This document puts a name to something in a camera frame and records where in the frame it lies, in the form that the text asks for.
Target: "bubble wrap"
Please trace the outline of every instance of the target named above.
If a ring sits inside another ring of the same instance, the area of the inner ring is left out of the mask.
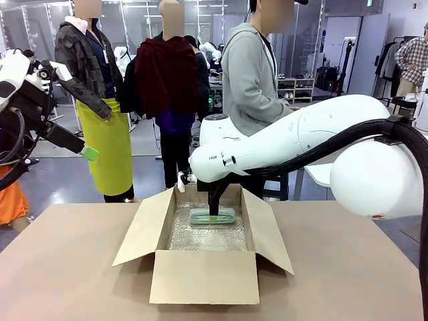
[[[247,251],[240,207],[234,224],[191,225],[190,210],[206,204],[177,204],[167,249],[181,251]]]

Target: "hood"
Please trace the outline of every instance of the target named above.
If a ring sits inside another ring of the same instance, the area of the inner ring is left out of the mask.
[[[96,24],[98,23],[98,18],[92,19],[92,29],[96,29]],[[66,22],[72,24],[74,27],[76,27],[80,32],[82,32],[84,35],[86,35],[86,30],[88,29],[88,22],[86,20],[72,17],[71,15],[68,15],[66,17]]]
[[[231,43],[231,40],[234,37],[236,37],[237,35],[239,35],[240,33],[243,33],[243,32],[253,33],[254,35],[256,35],[256,36],[258,36],[260,38],[260,41],[263,41],[261,39],[261,37],[259,36],[259,32],[257,31],[257,29],[255,27],[253,27],[249,23],[241,23],[237,27],[234,27],[234,28],[230,29],[229,35],[227,36],[227,43],[226,43],[226,45],[225,45],[225,47],[223,49],[223,52],[225,52],[227,50],[227,47]]]
[[[88,29],[88,22],[86,20],[68,15],[66,17],[66,22],[71,23],[74,27],[78,28],[80,32],[86,34],[86,30]]]

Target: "hanging clothes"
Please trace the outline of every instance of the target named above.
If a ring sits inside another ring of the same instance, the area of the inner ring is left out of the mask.
[[[379,64],[377,65],[377,69],[376,69],[376,72],[375,72],[375,74],[376,74],[376,75],[379,75],[379,76],[381,75],[382,67],[383,67],[383,65],[384,65],[384,63],[385,63],[385,59],[387,58],[387,55],[388,55],[389,49],[390,49],[394,44],[396,44],[396,42],[395,42],[395,41],[394,41],[394,42],[387,43],[387,44],[384,46],[383,51],[382,51],[382,55],[381,55],[381,59],[379,60]]]
[[[392,46],[389,48],[385,56],[385,60],[382,64],[381,74],[379,75],[381,78],[391,79],[393,77],[394,69],[395,69],[395,66],[397,65],[395,63],[395,54],[397,53],[398,50],[399,50],[399,45],[396,42],[393,43]]]

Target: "yellow apron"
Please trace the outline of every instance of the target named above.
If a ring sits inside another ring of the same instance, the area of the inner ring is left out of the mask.
[[[88,146],[100,154],[89,162],[96,189],[108,196],[125,193],[132,186],[132,150],[128,117],[120,113],[119,103],[103,99],[113,111],[110,120],[99,117],[83,102],[77,101],[77,111]]]

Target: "glass partition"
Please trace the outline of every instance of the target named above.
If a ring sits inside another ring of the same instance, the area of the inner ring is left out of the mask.
[[[128,45],[131,55],[136,55],[140,44],[152,37],[150,30],[150,18],[148,17],[148,6],[157,7],[155,4],[144,2],[124,3],[123,11],[128,32]]]
[[[29,49],[27,28],[22,8],[7,9],[2,12],[2,27],[6,47],[11,49]]]
[[[318,46],[318,31],[322,0],[311,0],[308,5],[299,5],[294,40],[291,76],[314,74],[314,60]]]
[[[54,39],[47,16],[47,7],[45,5],[25,7],[24,12],[27,16],[31,49],[35,52],[37,59],[55,60]]]
[[[134,55],[146,38],[158,35],[163,30],[159,3],[159,0],[103,1],[100,27],[112,47],[127,46]],[[210,41],[217,47],[227,42],[230,29],[246,20],[249,9],[248,0],[188,0],[183,3],[185,34],[199,36],[203,42]],[[293,27],[271,37],[279,73],[288,77],[314,73],[324,0],[311,0],[306,6],[295,4],[294,7]],[[53,39],[60,23],[71,12],[70,2],[3,7],[6,46],[31,48],[41,59],[53,59]]]
[[[128,47],[125,26],[119,2],[103,2],[100,19],[101,30],[115,47]]]
[[[221,43],[227,42],[230,29],[245,22],[249,8],[248,0],[224,0],[224,3],[224,32]]]
[[[55,39],[60,29],[60,24],[65,21],[66,16],[71,15],[72,8],[69,3],[51,3],[47,5],[47,14],[51,21],[52,36]]]

